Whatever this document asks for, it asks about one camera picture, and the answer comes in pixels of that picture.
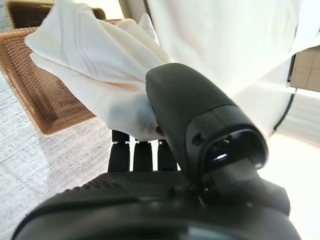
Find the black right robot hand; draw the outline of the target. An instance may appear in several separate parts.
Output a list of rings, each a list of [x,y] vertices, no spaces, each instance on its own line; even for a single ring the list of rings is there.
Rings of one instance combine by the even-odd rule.
[[[298,240],[284,188],[262,179],[261,132],[196,70],[168,63],[146,74],[158,121],[152,147],[112,132],[108,171],[38,205],[14,240]]]

